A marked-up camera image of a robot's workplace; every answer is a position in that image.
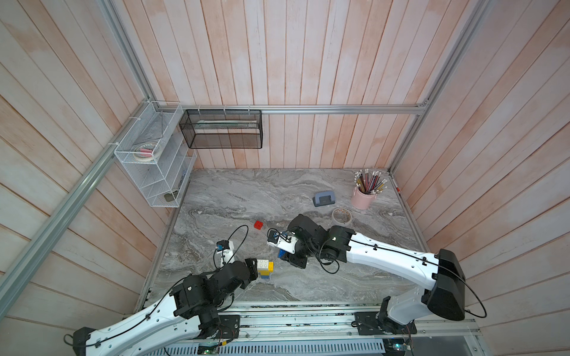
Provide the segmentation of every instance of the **wire basket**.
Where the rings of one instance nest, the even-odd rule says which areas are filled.
[[[188,157],[179,103],[152,101],[115,149],[115,155],[151,206],[178,207],[197,154]]]
[[[192,149],[263,147],[260,110],[186,110],[180,129]]]
[[[176,104],[176,109],[160,109],[168,104]],[[149,102],[115,149],[119,161],[155,165],[182,113],[180,103]]]

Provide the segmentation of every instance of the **wooden wall panel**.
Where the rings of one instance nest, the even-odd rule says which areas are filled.
[[[569,20],[568,1],[496,2],[395,172],[496,355],[570,348]]]
[[[2,275],[143,99],[107,26],[87,0],[1,2]],[[63,333],[132,313],[168,213],[113,165],[0,322],[2,354],[72,355]]]
[[[114,2],[160,100],[294,105],[423,102],[476,0]],[[264,119],[263,149],[202,149],[202,167],[389,167],[413,118]]]

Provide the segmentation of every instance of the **pink pencil holder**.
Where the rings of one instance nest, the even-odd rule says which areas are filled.
[[[372,204],[374,199],[376,199],[376,194],[366,195],[355,187],[355,190],[352,193],[351,202],[353,207],[360,210],[366,210],[370,207],[370,204]]]

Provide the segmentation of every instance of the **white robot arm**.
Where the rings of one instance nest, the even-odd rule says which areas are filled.
[[[386,333],[415,330],[413,321],[432,313],[448,320],[465,318],[465,276],[451,251],[441,249],[437,255],[412,251],[342,226],[327,231],[304,215],[293,219],[287,231],[268,236],[267,243],[279,247],[280,258],[299,268],[315,256],[321,264],[321,260],[365,264],[416,283],[416,288],[382,301],[377,320]]]
[[[365,264],[416,283],[416,288],[382,301],[373,327],[385,333],[415,333],[413,321],[432,313],[449,320],[465,318],[465,286],[459,280],[465,277],[450,251],[411,251],[341,226],[327,231],[304,215],[291,221],[287,231],[269,235],[267,243],[279,247],[280,258],[299,268],[315,256],[320,263]],[[107,328],[81,328],[74,332],[73,343],[66,343],[77,356],[139,356],[178,340],[217,336],[222,330],[216,306],[258,274],[257,260],[234,261],[231,241],[218,242],[217,254],[221,267],[216,271],[187,276],[148,308]]]
[[[148,308],[107,328],[81,328],[73,343],[64,341],[77,356],[139,356],[178,340],[211,338],[223,333],[217,305],[257,275],[257,260],[246,259],[187,276]]]

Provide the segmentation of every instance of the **gray marble tabletop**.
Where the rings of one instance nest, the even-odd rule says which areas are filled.
[[[249,234],[236,258],[269,259],[274,272],[268,280],[257,279],[245,290],[237,290],[237,301],[333,301],[376,303],[413,287],[401,277],[366,265],[340,263],[335,275],[325,273],[315,258],[306,269],[278,259],[278,249],[267,245],[268,228],[286,229],[298,214],[313,219],[325,229],[333,225],[332,211],[344,207],[352,213],[350,228],[396,246],[420,250],[394,188],[377,196],[368,210],[351,205],[354,170],[348,169],[201,169],[190,176],[174,231],[150,289],[153,301],[188,273],[213,269],[215,243],[242,224]],[[315,193],[333,190],[336,204],[315,207]],[[253,228],[259,220],[261,230]],[[245,229],[232,237],[239,244]]]

